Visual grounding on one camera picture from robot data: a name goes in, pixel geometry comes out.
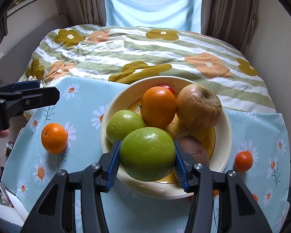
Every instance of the brown curtain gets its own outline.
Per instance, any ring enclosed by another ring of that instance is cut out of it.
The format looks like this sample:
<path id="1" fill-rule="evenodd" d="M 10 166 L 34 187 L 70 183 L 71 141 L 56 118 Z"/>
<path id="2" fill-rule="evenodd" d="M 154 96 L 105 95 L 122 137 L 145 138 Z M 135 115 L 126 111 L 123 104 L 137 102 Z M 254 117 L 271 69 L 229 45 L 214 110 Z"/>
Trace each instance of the brown curtain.
<path id="1" fill-rule="evenodd" d="M 244 54 L 257 0 L 202 0 L 201 33 L 230 43 Z"/>
<path id="2" fill-rule="evenodd" d="M 106 26 L 105 0 L 56 0 L 59 14 L 65 14 L 72 25 Z"/>

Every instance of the red tomato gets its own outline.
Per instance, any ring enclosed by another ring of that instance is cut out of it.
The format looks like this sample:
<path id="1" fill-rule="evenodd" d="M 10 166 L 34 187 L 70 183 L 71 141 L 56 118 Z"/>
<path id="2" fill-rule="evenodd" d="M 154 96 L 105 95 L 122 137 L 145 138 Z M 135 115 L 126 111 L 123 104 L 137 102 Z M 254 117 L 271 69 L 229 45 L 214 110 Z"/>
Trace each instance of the red tomato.
<path id="1" fill-rule="evenodd" d="M 175 91 L 172 87 L 170 86 L 167 86 L 167 85 L 158 85 L 159 87 L 163 87 L 163 88 L 166 88 L 166 89 L 169 89 L 173 94 L 175 94 Z"/>

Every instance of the plate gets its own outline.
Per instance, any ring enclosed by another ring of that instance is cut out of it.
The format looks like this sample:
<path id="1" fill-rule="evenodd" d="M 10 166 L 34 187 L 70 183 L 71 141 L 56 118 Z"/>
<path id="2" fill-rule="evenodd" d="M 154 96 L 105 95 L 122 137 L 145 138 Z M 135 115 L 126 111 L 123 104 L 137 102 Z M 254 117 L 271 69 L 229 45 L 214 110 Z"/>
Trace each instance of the plate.
<path id="1" fill-rule="evenodd" d="M 112 145 L 106 136 L 106 126 L 111 117 L 119 110 L 129 109 L 140 114 L 139 103 L 143 94 L 151 87 L 157 85 L 169 85 L 175 90 L 175 96 L 193 81 L 175 76 L 155 76 L 142 79 L 131 84 L 121 91 L 109 104 L 101 123 L 100 142 L 103 153 L 109 152 Z M 198 138 L 206 148 L 210 157 L 210 170 L 222 172 L 225 168 L 232 148 L 232 131 L 230 120 L 223 109 L 220 122 L 212 129 L 199 133 L 191 132 L 186 129 L 178 120 L 177 116 L 166 128 L 166 131 L 173 139 L 180 139 L 187 135 Z M 120 166 L 117 175 L 118 179 L 129 188 L 143 195 L 159 199 L 180 199 L 191 196 L 180 187 L 178 180 L 172 172 L 166 178 L 156 182 L 144 182 L 133 179 Z"/>

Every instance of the silver bolt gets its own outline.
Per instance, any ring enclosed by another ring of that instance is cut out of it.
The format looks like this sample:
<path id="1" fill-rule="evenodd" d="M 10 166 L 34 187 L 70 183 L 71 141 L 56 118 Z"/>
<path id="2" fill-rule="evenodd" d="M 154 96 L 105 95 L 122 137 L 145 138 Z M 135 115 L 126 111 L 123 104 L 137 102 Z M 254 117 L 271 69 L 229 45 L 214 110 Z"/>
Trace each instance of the silver bolt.
<path id="1" fill-rule="evenodd" d="M 99 163 L 94 163 L 94 164 L 91 165 L 92 169 L 98 169 L 99 167 L 100 167 Z"/>
<path id="2" fill-rule="evenodd" d="M 236 176 L 236 172 L 233 170 L 228 171 L 228 175 L 230 175 L 231 177 L 235 177 Z"/>
<path id="3" fill-rule="evenodd" d="M 202 168 L 203 168 L 203 165 L 202 165 L 201 163 L 196 163 L 196 164 L 194 165 L 194 167 L 195 167 L 196 169 L 202 169 Z"/>
<path id="4" fill-rule="evenodd" d="M 66 174 L 66 170 L 59 170 L 58 172 L 57 172 L 57 175 L 58 176 L 64 176 Z"/>

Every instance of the curtain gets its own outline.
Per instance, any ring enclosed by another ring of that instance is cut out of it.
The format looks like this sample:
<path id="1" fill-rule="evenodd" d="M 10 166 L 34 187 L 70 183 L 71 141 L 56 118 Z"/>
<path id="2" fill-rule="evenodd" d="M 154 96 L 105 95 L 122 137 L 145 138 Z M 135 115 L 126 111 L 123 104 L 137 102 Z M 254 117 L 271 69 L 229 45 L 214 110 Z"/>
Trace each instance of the curtain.
<path id="1" fill-rule="evenodd" d="M 105 0 L 107 26 L 161 27 L 200 33 L 202 0 Z"/>
<path id="2" fill-rule="evenodd" d="M 72 25 L 106 26 L 105 0 L 56 0 L 59 14 L 65 14 Z"/>
<path id="3" fill-rule="evenodd" d="M 202 0 L 201 33 L 221 39 L 244 54 L 257 0 Z"/>

